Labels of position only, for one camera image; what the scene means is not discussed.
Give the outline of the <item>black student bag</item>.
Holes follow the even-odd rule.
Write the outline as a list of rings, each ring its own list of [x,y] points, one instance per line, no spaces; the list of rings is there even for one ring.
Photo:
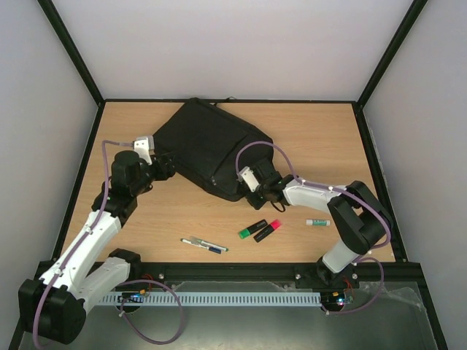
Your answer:
[[[153,139],[155,153],[169,154],[178,174],[205,192],[233,202],[247,192],[236,171],[264,158],[272,160],[274,155],[270,146],[251,146],[236,166],[242,147],[255,141],[272,143],[273,139],[255,125],[199,98],[185,102]]]

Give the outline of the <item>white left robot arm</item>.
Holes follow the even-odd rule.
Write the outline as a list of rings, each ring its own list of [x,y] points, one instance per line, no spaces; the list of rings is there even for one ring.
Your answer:
[[[101,192],[81,231],[52,266],[38,279],[25,280],[18,291],[21,325],[35,341],[71,343],[103,297],[139,274],[141,257],[124,249],[111,253],[95,271],[91,268],[135,211],[138,196],[173,175],[167,155],[141,157],[124,150],[104,164]]]

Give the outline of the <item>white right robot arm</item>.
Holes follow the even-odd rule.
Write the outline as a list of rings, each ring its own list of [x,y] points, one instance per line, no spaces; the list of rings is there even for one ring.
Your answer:
[[[317,261],[316,274],[325,285],[340,281],[344,269],[375,248],[382,238],[390,240],[393,219],[363,182],[333,187],[292,174],[283,177],[267,160],[244,167],[238,178],[249,190],[248,201],[257,209],[270,202],[330,214],[339,240]]]

